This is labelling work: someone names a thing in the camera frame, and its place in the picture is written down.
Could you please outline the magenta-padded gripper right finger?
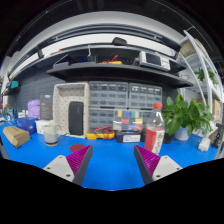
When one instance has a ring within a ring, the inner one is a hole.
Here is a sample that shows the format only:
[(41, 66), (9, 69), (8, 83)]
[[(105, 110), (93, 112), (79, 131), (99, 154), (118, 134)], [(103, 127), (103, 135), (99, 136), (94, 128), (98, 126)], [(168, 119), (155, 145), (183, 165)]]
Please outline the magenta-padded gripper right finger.
[(160, 157), (139, 145), (134, 146), (134, 156), (145, 185), (182, 169), (169, 156)]

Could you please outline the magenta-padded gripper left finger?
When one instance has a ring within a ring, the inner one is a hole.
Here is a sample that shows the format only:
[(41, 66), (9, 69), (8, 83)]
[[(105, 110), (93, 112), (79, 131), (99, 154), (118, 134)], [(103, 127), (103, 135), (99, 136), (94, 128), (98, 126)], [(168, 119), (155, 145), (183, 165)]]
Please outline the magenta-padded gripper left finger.
[(44, 170), (81, 186), (92, 155), (92, 146), (88, 145), (68, 156), (57, 156)]

